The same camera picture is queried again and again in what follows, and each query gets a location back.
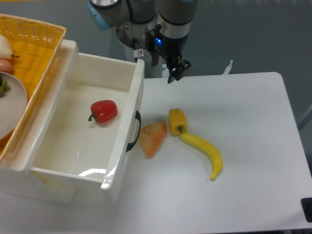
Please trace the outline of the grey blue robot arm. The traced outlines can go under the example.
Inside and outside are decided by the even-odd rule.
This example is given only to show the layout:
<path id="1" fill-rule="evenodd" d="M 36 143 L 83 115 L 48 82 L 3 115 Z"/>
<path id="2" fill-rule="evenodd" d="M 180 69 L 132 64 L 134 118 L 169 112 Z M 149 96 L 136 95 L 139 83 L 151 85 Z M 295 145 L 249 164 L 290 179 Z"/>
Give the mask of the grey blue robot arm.
<path id="1" fill-rule="evenodd" d="M 149 77 L 169 71 L 168 83 L 179 81 L 191 63 L 182 57 L 198 2 L 196 0 L 90 0 L 92 18 L 102 30 L 115 28 L 127 59 L 144 59 Z"/>

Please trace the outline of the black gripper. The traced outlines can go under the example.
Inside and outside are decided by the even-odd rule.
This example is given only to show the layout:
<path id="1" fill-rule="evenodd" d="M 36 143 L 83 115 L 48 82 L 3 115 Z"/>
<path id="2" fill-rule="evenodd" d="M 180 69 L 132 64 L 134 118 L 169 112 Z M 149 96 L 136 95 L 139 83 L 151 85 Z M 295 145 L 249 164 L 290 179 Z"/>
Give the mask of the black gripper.
<path id="1" fill-rule="evenodd" d="M 150 53 L 151 66 L 158 64 L 159 55 L 165 60 L 169 70 L 168 84 L 173 81 L 179 81 L 183 77 L 183 72 L 191 67 L 191 63 L 182 59 L 182 51 L 185 47 L 188 34 L 165 35 L 165 26 L 158 23 L 155 29 L 151 29 L 145 34 L 145 48 Z"/>

